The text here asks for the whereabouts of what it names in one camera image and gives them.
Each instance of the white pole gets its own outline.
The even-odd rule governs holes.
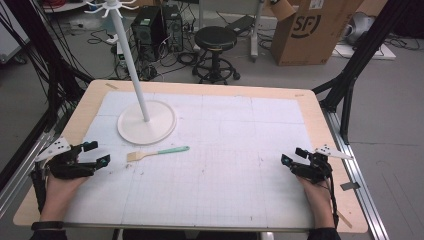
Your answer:
[[[144,121],[150,121],[149,113],[147,112],[146,103],[144,102],[143,93],[141,91],[140,82],[137,76],[137,71],[134,66],[134,60],[130,51],[130,46],[128,45],[127,36],[125,34],[124,25],[122,20],[118,15],[117,9],[112,9],[110,11],[112,15],[113,24],[115,25],[116,34],[118,35],[119,43],[121,44],[122,51],[124,53],[125,61],[127,62],[128,72],[130,73],[131,80],[134,85],[135,93],[137,94],[138,102],[140,103],[141,112],[143,113]]]

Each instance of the person's left hand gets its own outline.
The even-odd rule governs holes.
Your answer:
[[[63,180],[49,174],[46,202],[41,212],[40,221],[62,221],[78,187],[87,179],[87,177],[84,177]]]

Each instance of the black stool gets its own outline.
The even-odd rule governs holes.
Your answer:
[[[240,74],[233,65],[219,57],[219,54],[230,50],[237,44],[237,35],[233,30],[216,26],[204,27],[196,33],[194,42],[205,51],[192,70],[193,75],[200,77],[199,83],[203,83],[203,81],[210,81],[211,83],[224,81],[224,84],[228,85],[227,78],[231,75],[234,80],[240,79]],[[205,57],[208,51],[212,53],[212,57]],[[212,66],[204,65],[207,60],[212,60]],[[227,66],[222,67],[222,62],[226,63]],[[200,73],[199,69],[206,70],[206,73]]]

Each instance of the gray floor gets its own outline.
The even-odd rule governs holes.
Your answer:
[[[272,25],[264,22],[264,28]],[[110,75],[113,55],[105,44],[90,45],[89,32],[68,35],[74,55],[95,77]],[[424,193],[420,182],[424,128],[424,54],[392,46],[395,61],[372,60],[360,75],[353,97],[349,136],[368,188],[390,239],[424,239]],[[255,63],[249,42],[224,54],[241,73],[229,85],[312,89],[337,76],[347,59],[332,57],[326,65],[276,66],[270,53],[260,48]],[[159,73],[177,68],[157,67]],[[12,157],[44,113],[46,98],[30,64],[2,66],[0,74],[0,167]],[[191,68],[168,73],[154,81],[196,84]],[[0,239],[28,239],[31,231],[13,225],[14,212],[27,192],[21,190],[0,220]],[[372,239],[370,233],[341,234],[343,239]],[[70,229],[70,239],[111,239],[109,229]],[[276,239],[306,239],[305,233],[276,233]]]

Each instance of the black wheel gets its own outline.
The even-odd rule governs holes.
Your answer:
[[[234,80],[239,80],[240,79],[240,73],[234,72],[233,73],[233,78],[234,78]]]

